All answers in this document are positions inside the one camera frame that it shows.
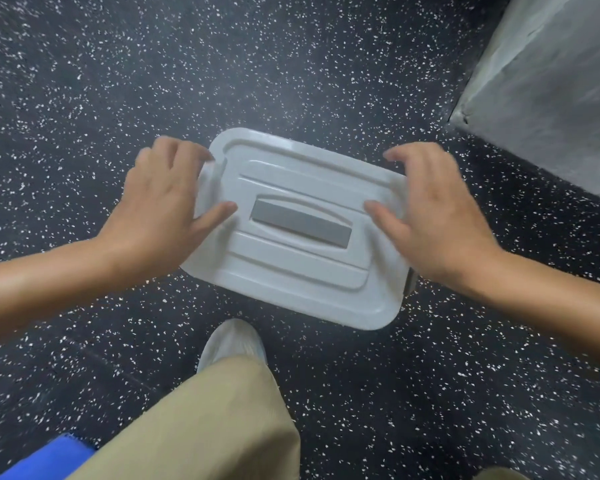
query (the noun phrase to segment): hand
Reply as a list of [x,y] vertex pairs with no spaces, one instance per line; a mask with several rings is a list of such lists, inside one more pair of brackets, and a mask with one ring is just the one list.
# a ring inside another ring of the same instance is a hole
[[160,136],[138,153],[120,203],[94,241],[111,256],[129,286],[178,268],[216,226],[237,209],[222,202],[194,219],[203,146]]
[[374,222],[425,278],[459,290],[481,263],[503,253],[454,158],[435,143],[409,143],[384,153],[404,163],[404,221],[384,205],[365,203]]

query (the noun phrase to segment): black floor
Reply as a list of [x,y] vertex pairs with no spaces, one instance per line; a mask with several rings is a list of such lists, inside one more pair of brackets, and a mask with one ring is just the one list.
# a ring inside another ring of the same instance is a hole
[[[446,124],[504,4],[0,0],[0,260],[93,236],[156,136],[245,126],[383,166],[439,141],[506,249],[600,281],[600,199]],[[104,444],[236,316],[263,336],[303,478],[600,479],[600,369],[552,339],[428,282],[361,332],[182,273],[0,346],[0,472],[63,431]]]

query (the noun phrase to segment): gray handle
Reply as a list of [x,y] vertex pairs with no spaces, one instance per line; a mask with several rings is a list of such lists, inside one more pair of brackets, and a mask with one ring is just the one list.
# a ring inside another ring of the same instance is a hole
[[256,200],[251,218],[341,248],[349,245],[351,237],[350,227],[263,200]]

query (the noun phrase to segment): blue object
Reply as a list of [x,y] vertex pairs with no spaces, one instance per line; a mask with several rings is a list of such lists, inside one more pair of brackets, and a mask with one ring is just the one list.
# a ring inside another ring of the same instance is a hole
[[94,453],[71,435],[58,436],[9,468],[0,480],[64,480]]

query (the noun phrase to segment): person's left hand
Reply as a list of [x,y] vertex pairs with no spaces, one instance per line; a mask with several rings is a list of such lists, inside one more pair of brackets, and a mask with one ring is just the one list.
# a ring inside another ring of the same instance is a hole
[[203,146],[160,136],[138,153],[120,203],[94,239],[126,286],[178,268],[237,209],[222,202],[194,219],[198,176],[213,160]]

